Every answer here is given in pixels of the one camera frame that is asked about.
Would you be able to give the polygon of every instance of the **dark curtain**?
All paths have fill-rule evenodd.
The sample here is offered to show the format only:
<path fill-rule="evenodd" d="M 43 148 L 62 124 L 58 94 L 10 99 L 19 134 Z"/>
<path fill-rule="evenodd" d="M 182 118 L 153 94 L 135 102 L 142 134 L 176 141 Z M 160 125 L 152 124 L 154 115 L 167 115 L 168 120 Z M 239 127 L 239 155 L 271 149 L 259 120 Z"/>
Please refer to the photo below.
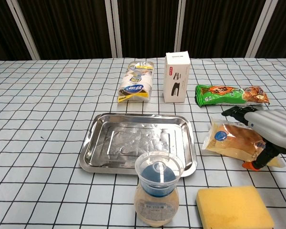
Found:
<path fill-rule="evenodd" d="M 277 3 L 256 57 L 286 58 L 286 0 Z"/>
<path fill-rule="evenodd" d="M 18 0 L 41 59 L 109 58 L 104 0 Z"/>
<path fill-rule="evenodd" d="M 31 60 L 28 49 L 5 0 L 0 0 L 0 60 Z"/>
<path fill-rule="evenodd" d="M 123 57 L 174 51 L 178 0 L 118 0 Z"/>
<path fill-rule="evenodd" d="M 186 1 L 181 50 L 192 58 L 244 57 L 265 0 Z"/>

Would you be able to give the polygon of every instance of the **plastic wrapper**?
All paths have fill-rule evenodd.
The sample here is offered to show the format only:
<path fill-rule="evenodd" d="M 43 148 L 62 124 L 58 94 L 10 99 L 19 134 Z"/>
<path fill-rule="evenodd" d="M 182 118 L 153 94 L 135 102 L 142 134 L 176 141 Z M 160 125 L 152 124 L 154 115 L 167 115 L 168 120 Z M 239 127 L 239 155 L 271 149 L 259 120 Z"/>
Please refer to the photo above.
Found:
<path fill-rule="evenodd" d="M 267 94 L 259 86 L 235 88 L 229 86 L 196 86 L 196 102 L 199 106 L 214 104 L 260 104 L 269 103 Z"/>
<path fill-rule="evenodd" d="M 212 120 L 212 127 L 204 140 L 202 149 L 213 151 L 243 161 L 254 161 L 265 148 L 263 138 L 254 130 L 240 124 L 224 120 Z M 279 156 L 268 166 L 284 167 Z"/>
<path fill-rule="evenodd" d="M 153 70 L 152 62 L 131 62 L 119 88 L 118 102 L 149 101 L 153 88 Z"/>

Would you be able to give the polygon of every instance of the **yellow sponge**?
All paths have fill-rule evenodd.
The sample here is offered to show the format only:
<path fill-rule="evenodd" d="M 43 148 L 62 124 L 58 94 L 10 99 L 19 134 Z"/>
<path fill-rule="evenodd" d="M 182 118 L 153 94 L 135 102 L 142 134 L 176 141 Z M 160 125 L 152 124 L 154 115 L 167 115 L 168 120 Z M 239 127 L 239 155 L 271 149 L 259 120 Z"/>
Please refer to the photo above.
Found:
<path fill-rule="evenodd" d="M 197 192 L 204 229 L 271 229 L 274 222 L 253 186 L 204 188 Z"/>

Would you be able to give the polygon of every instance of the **metal tray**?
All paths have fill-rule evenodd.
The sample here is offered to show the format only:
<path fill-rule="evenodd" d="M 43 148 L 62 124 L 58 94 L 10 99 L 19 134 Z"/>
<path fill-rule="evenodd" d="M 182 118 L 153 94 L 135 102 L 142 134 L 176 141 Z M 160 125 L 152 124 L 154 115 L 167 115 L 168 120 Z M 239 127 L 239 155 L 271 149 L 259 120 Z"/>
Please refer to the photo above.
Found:
<path fill-rule="evenodd" d="M 197 168 L 191 123 L 181 116 L 154 114 L 100 114 L 88 132 L 80 165 L 94 173 L 136 174 L 134 163 L 145 152 L 177 155 L 183 177 Z"/>

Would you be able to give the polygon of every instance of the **box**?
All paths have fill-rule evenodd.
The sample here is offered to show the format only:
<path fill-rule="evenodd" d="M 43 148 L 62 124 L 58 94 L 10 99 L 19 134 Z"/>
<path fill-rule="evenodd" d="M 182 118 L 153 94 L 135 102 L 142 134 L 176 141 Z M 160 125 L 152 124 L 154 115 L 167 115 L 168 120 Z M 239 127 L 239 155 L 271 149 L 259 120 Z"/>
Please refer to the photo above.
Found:
<path fill-rule="evenodd" d="M 163 95 L 166 103 L 185 101 L 191 60 L 189 53 L 168 52 L 165 57 Z"/>

